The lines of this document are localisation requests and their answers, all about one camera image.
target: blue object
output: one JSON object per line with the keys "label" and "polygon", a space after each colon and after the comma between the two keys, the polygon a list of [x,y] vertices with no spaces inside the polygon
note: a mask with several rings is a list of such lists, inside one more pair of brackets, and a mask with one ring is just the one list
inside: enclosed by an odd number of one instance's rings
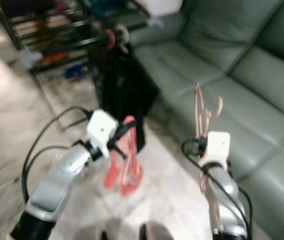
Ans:
{"label": "blue object", "polygon": [[79,80],[90,73],[89,62],[84,61],[80,64],[67,68],[64,72],[64,78],[66,80]]}
{"label": "blue object", "polygon": [[90,10],[97,17],[104,18],[107,12],[123,8],[127,0],[90,0]]}

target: orange object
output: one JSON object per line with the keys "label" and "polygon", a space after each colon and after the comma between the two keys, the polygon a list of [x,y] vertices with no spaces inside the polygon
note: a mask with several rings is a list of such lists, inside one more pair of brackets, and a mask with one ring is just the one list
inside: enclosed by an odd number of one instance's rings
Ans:
{"label": "orange object", "polygon": [[66,53],[60,52],[60,53],[52,54],[50,56],[46,56],[46,57],[43,58],[42,61],[49,65],[49,64],[54,64],[56,62],[60,62],[67,57],[68,57],[68,55]]}
{"label": "orange object", "polygon": [[[133,116],[127,116],[125,124],[135,121]],[[140,186],[144,169],[137,159],[137,133],[132,127],[119,141],[116,146],[127,156],[123,159],[115,150],[110,154],[111,167],[104,179],[104,187],[110,189],[115,182],[119,186],[122,196],[132,194]]]}

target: sofa backrest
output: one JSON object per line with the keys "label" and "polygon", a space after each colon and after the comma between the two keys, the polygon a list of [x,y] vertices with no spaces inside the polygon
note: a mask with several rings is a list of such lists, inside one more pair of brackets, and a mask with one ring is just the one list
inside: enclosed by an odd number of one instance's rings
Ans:
{"label": "sofa backrest", "polygon": [[184,14],[186,18],[188,18],[196,9],[197,4],[197,0],[183,0],[183,4],[180,11]]}
{"label": "sofa backrest", "polygon": [[227,72],[283,0],[198,0],[181,41]]}
{"label": "sofa backrest", "polygon": [[284,113],[284,4],[230,75]]}

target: sofa armrest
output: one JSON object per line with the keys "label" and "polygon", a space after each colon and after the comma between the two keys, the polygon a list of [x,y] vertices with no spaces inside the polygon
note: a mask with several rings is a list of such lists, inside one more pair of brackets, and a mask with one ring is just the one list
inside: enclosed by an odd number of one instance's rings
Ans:
{"label": "sofa armrest", "polygon": [[150,19],[148,23],[148,27],[130,32],[130,43],[133,47],[178,38],[184,28],[186,19],[182,13],[178,12]]}

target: white box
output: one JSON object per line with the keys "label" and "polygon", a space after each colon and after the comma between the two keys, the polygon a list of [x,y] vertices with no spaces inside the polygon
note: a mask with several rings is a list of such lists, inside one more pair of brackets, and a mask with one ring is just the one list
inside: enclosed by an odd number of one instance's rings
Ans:
{"label": "white box", "polygon": [[207,135],[205,155],[198,161],[203,167],[205,164],[216,162],[228,169],[227,159],[230,151],[231,137],[228,132],[210,131]]}
{"label": "white box", "polygon": [[183,0],[135,0],[139,3],[152,17],[177,13]]}

